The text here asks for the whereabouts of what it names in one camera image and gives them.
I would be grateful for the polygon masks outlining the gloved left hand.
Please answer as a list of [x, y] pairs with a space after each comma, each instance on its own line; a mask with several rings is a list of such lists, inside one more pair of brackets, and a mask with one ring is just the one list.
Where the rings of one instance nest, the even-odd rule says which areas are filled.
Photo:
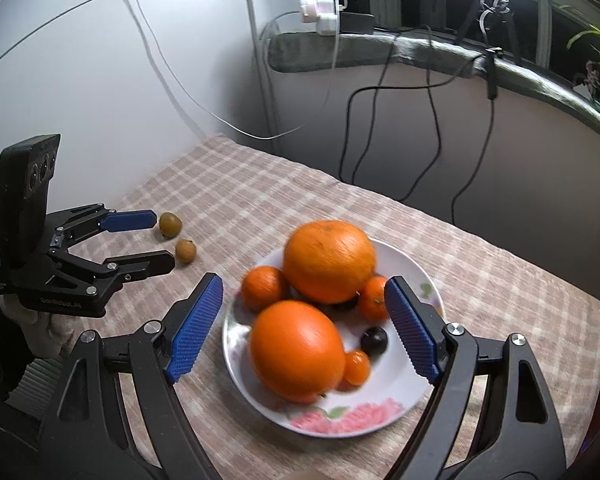
[[0, 295], [4, 315], [15, 321], [36, 358], [65, 358], [74, 345], [76, 321], [70, 316], [23, 307], [16, 295]]

